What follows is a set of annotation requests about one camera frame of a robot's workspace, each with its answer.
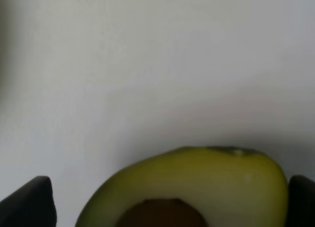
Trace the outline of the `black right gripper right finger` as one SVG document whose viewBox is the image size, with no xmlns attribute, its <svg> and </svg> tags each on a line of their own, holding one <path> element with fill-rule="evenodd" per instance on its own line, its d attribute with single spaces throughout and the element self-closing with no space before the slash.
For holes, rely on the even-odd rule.
<svg viewBox="0 0 315 227">
<path fill-rule="evenodd" d="M 291 177 L 286 227 L 315 226 L 315 182 L 303 175 Z"/>
</svg>

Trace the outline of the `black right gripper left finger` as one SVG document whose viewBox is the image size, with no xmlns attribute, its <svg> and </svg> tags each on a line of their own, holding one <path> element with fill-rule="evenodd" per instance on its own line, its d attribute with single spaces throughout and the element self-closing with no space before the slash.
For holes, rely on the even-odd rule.
<svg viewBox="0 0 315 227">
<path fill-rule="evenodd" d="M 36 176 L 0 202 L 2 227 L 55 227 L 57 211 L 52 182 Z"/>
</svg>

